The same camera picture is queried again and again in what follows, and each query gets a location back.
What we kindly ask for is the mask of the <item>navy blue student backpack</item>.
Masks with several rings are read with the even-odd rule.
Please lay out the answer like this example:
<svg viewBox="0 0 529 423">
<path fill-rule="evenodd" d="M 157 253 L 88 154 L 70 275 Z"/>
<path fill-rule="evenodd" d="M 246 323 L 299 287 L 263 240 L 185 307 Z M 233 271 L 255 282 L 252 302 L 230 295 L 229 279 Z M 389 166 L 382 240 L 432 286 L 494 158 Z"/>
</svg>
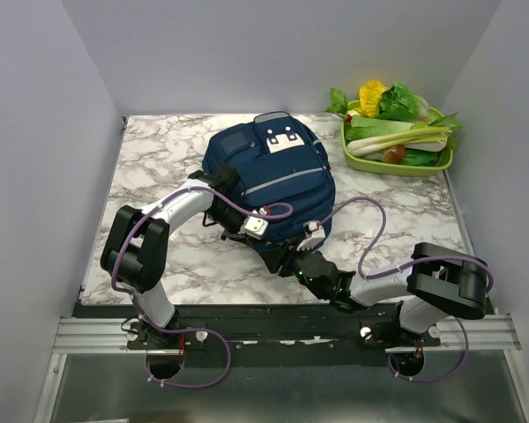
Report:
<svg viewBox="0 0 529 423">
<path fill-rule="evenodd" d="M 327 152 L 316 134 L 287 112 L 258 115 L 213 135 L 202 168 L 213 174 L 222 165 L 240 175 L 231 200 L 243 209 L 267 206 L 278 215 L 286 209 L 276 203 L 293 207 L 291 216 L 269 222 L 260 240 L 243 242 L 257 252 L 303 235 L 307 222 L 332 212 L 336 187 Z"/>
</svg>

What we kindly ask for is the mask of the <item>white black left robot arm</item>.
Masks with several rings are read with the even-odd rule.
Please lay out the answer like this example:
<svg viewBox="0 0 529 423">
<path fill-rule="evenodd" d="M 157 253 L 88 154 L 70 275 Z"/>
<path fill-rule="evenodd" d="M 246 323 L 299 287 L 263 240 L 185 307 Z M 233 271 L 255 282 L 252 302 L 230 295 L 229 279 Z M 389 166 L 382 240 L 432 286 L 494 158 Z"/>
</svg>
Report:
<svg viewBox="0 0 529 423">
<path fill-rule="evenodd" d="M 130 296 L 148 325 L 148 338 L 159 348 L 170 347 L 181 332 L 178 313 L 161 283 L 169 237 L 203 213 L 224 228 L 223 238 L 249 245 L 249 236 L 241 233 L 248 215 L 233 203 L 240 181 L 229 165 L 213 174 L 197 171 L 145 210 L 125 205 L 116 212 L 101 254 L 101 268 L 109 273 L 113 290 Z"/>
</svg>

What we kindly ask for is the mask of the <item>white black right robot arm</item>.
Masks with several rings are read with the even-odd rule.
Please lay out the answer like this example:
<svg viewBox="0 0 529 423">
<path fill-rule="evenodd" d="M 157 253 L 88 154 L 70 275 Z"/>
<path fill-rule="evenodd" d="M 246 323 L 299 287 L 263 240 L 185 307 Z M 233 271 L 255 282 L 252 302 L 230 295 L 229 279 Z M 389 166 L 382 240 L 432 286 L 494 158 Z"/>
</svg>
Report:
<svg viewBox="0 0 529 423">
<path fill-rule="evenodd" d="M 387 326 L 398 345 L 410 344 L 448 316 L 480 320 L 494 284 L 481 259 L 428 242 L 416 244 L 408 260 L 371 273 L 341 271 L 321 252 L 298 251 L 288 243 L 259 256 L 269 272 L 296 277 L 316 298 L 345 312 L 409 295 Z"/>
</svg>

